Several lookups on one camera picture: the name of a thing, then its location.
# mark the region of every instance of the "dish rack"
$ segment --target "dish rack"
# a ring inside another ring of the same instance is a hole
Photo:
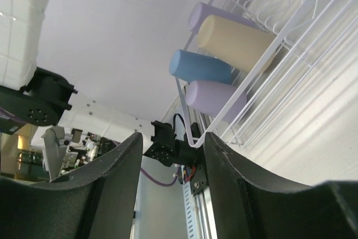
[[[320,139],[333,139],[330,121],[342,117],[345,106],[358,96],[357,87],[347,90],[358,78],[358,0],[225,0],[217,6],[253,20],[276,38],[249,74],[233,70],[238,88],[215,118],[188,108],[186,87],[176,78],[190,146],[202,146],[206,132],[215,132],[234,150],[268,166],[284,148],[286,154],[274,167],[300,147],[322,147],[315,142],[320,133],[325,135]],[[191,35],[184,49],[204,54],[193,49],[195,38]],[[272,53],[273,63],[259,74]],[[230,124],[222,122],[243,92],[248,96],[244,109]],[[188,132],[194,113],[204,127],[198,139]],[[348,137],[355,131],[352,126]]]

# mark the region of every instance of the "purple cup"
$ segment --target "purple cup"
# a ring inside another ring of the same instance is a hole
[[[236,91],[236,87],[213,81],[193,81],[186,92],[186,104],[195,109],[216,117],[224,105]],[[231,123],[247,103],[246,94],[242,93],[230,110],[223,117],[223,121]]]
[[[199,2],[198,4],[195,5],[194,9],[192,10],[189,16],[188,27],[190,31],[197,35],[202,22],[204,22],[204,20],[209,15],[217,15],[221,18],[225,18],[233,22],[238,22],[239,24],[242,25],[246,25],[252,28],[256,27],[253,21],[246,19],[240,15],[236,15],[234,13],[222,10],[220,8],[216,8],[211,5]]]

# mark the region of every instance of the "yellow cup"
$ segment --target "yellow cup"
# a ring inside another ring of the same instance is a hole
[[[197,45],[240,71],[249,73],[274,38],[274,34],[210,15],[199,29]],[[261,72],[269,67],[274,56],[270,56]]]

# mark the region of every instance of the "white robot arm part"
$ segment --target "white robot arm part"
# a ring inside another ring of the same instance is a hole
[[[44,11],[49,0],[0,0],[0,86],[20,90],[29,84],[37,69],[36,57]],[[59,126],[85,130],[118,142],[141,132],[144,150],[152,142],[154,127],[138,119],[101,105],[79,93],[73,93]]]

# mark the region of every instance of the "cluttered shelf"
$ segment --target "cluttered shelf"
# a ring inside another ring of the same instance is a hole
[[[200,25],[191,29],[185,49],[233,66],[233,86],[220,84],[227,77],[221,65],[222,73],[216,72],[210,83],[173,72],[186,129],[193,111],[199,122],[208,123],[198,139],[188,132],[191,146],[201,146],[206,132],[216,132],[236,151],[273,170],[303,147],[321,152],[327,145],[342,148],[347,141],[347,153],[358,147],[355,126],[346,130],[345,140],[340,132],[332,135],[333,122],[343,126],[356,115],[347,105],[358,92],[347,89],[357,78],[357,0],[225,0],[216,6],[240,21],[201,4],[200,15],[207,18],[197,19]],[[201,70],[208,72],[208,67]],[[179,78],[189,85],[183,88]],[[278,152],[280,157],[272,158]]]

